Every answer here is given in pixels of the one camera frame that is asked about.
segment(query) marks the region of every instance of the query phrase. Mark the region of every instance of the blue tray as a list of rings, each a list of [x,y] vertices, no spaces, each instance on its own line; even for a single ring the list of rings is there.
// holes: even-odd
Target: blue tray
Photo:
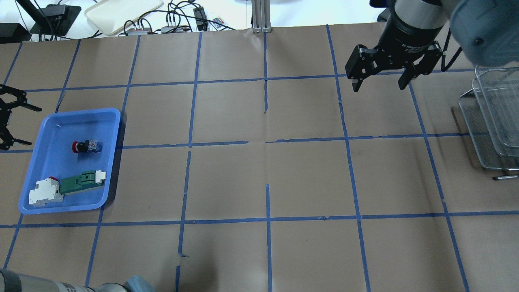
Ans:
[[[119,132],[118,109],[97,109],[48,115],[39,128],[31,163],[25,177],[18,208],[23,214],[93,210],[108,198],[115,147]],[[72,142],[96,139],[103,143],[99,153],[72,152]],[[104,187],[66,195],[63,202],[42,207],[29,205],[29,192],[36,182],[53,176],[59,180],[86,170],[106,171]]]

